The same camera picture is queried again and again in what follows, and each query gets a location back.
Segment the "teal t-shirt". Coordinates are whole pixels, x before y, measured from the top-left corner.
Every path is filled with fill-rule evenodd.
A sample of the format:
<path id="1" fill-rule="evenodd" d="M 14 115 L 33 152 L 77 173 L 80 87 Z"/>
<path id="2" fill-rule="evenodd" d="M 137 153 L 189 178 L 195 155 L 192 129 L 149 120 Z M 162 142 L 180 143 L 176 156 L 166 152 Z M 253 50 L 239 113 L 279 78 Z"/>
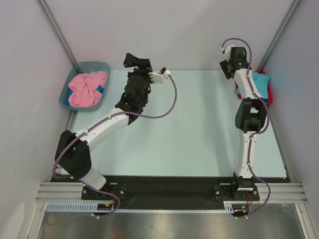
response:
<path id="1" fill-rule="evenodd" d="M 270 103 L 272 103 L 272 93 L 269 86 L 269 80 L 270 76 L 266 75 L 265 73 L 258 73 L 255 71 L 249 72 L 250 80 L 254 82 L 255 87 L 257 88 L 259 94 L 263 99 L 269 100 Z M 237 80 L 240 80 L 241 83 L 243 83 L 243 80 L 245 80 L 247 87 L 249 87 L 249 83 L 246 79 L 246 70 L 237 70 L 234 75 L 234 81 L 235 81 L 235 87 L 236 87 L 236 94 L 238 99 L 242 99 L 242 95 L 240 92 L 240 88 L 238 86 Z"/>

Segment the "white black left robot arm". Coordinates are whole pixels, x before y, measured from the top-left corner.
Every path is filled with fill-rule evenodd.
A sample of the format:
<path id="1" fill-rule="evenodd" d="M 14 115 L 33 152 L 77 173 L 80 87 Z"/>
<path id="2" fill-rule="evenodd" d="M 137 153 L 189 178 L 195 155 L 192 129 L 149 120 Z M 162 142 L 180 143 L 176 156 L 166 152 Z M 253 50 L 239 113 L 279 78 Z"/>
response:
<path id="1" fill-rule="evenodd" d="M 151 92 L 153 71 L 149 59 L 127 53 L 124 67 L 128 72 L 127 84 L 119 102 L 105 118 L 78 132 L 65 130 L 58 143 L 55 162 L 71 177 L 93 188 L 99 199 L 109 196 L 110 186 L 106 178 L 92 166 L 91 152 L 110 134 L 130 125 L 143 112 Z"/>

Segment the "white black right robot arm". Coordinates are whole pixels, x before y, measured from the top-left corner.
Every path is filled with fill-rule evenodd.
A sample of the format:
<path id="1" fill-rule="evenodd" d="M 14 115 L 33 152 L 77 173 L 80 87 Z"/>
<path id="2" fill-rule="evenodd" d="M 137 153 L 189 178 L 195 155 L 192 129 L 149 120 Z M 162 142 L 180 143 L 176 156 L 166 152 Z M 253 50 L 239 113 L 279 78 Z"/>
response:
<path id="1" fill-rule="evenodd" d="M 235 126 L 239 130 L 240 146 L 238 163 L 228 185 L 215 188 L 217 200 L 258 201 L 253 171 L 257 137 L 269 125 L 267 99 L 263 99 L 254 81 L 253 71 L 247 61 L 245 47 L 229 45 L 222 47 L 225 60 L 220 66 L 227 80 L 233 79 L 240 91 L 241 103 L 235 115 Z"/>

